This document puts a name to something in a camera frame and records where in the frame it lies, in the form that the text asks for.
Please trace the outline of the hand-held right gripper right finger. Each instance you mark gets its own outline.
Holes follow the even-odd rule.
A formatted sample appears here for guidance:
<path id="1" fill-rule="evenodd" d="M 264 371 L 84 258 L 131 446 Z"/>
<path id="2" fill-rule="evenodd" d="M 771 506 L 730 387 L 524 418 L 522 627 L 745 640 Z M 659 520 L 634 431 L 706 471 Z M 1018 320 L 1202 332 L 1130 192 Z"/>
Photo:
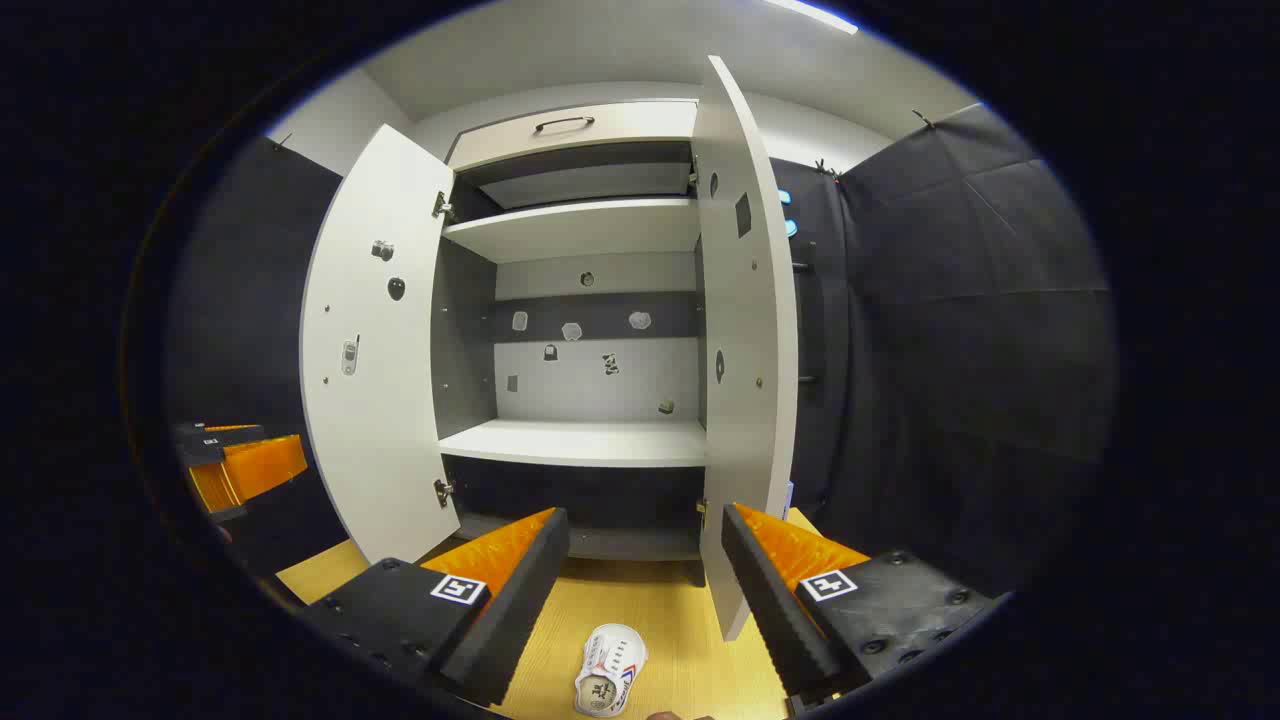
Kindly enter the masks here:
<path id="1" fill-rule="evenodd" d="M 721 543 L 791 703 L 895 676 L 998 605 L 915 553 L 867 556 L 742 503 Z"/>

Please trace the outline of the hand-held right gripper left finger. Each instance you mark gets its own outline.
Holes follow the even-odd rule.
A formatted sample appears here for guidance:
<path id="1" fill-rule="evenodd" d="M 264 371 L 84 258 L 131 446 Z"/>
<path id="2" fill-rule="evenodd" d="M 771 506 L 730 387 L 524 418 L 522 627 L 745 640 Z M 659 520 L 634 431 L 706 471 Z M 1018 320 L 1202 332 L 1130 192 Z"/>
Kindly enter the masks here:
<path id="1" fill-rule="evenodd" d="M 426 562 L 376 561 L 298 618 L 375 673 L 500 705 L 568 548 L 566 509 L 545 509 Z"/>

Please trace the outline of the white canvas shoe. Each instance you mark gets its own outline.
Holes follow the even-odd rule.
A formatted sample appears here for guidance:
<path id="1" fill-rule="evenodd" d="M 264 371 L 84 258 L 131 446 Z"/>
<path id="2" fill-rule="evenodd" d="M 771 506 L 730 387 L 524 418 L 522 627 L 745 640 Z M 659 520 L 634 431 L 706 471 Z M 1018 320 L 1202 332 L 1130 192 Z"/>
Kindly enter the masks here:
<path id="1" fill-rule="evenodd" d="M 646 660 L 646 646 L 635 629 L 617 623 L 596 626 L 582 647 L 575 711 L 589 717 L 620 716 Z"/>

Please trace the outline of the white cabinet door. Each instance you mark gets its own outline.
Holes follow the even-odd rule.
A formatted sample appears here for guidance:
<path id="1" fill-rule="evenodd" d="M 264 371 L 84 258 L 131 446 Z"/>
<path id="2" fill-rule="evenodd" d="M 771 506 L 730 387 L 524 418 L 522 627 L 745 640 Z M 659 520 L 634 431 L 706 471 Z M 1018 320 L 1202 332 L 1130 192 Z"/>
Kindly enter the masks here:
<path id="1" fill-rule="evenodd" d="M 692 129 L 707 340 L 701 557 L 719 632 L 750 610 L 722 546 L 735 503 L 781 516 L 797 423 L 799 329 L 785 211 L 763 135 L 721 56 L 703 67 Z"/>
<path id="2" fill-rule="evenodd" d="M 370 562 L 416 561 L 460 528 L 440 497 L 433 291 L 454 173 L 379 127 L 323 219 L 300 314 L 300 383 L 315 466 Z"/>

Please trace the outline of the white cabinet shelf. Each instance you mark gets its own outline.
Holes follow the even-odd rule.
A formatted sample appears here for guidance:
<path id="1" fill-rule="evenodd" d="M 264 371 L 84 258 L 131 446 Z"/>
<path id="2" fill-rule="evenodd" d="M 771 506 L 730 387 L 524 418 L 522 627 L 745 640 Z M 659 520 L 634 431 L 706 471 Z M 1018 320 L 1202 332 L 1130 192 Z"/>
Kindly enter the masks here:
<path id="1" fill-rule="evenodd" d="M 691 252 L 700 232 L 690 199 L 572 202 L 453 224 L 449 241 L 495 264 L 612 254 Z"/>
<path id="2" fill-rule="evenodd" d="M 701 468 L 696 421 L 521 421 L 495 419 L 440 439 L 442 454 L 564 468 Z"/>

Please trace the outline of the white cabinet drawer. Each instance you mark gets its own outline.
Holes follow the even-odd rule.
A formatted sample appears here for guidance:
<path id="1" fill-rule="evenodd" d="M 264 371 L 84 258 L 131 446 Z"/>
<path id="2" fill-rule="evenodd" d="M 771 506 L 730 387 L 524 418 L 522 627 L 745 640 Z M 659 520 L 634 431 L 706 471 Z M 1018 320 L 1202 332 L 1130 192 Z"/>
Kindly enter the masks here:
<path id="1" fill-rule="evenodd" d="M 445 158 L 454 170 L 522 158 L 538 152 L 602 143 L 687 141 L 692 137 L 698 102 L 640 100 L 559 108 L 511 117 L 457 135 Z M 564 124 L 535 135 L 535 124 L 563 117 L 595 117 L 590 127 Z"/>

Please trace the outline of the black backdrop cloth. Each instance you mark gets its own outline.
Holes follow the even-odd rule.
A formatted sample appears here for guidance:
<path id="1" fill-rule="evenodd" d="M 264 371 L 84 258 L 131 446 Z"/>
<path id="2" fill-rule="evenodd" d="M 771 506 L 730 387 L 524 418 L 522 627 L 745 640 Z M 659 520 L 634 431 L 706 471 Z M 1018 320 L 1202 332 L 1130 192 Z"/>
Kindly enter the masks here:
<path id="1" fill-rule="evenodd" d="M 788 241 L 813 247 L 820 343 L 817 383 L 797 383 L 786 509 L 1000 596 L 1061 547 L 1094 479 L 1114 314 L 1039 154 L 982 105 L 934 124 L 838 178 L 771 156 Z M 300 314 L 343 178 L 264 137 L 239 151 L 197 202 L 150 352 L 166 427 L 298 434 L 321 483 Z M 323 518 L 342 525 L 323 488 Z"/>

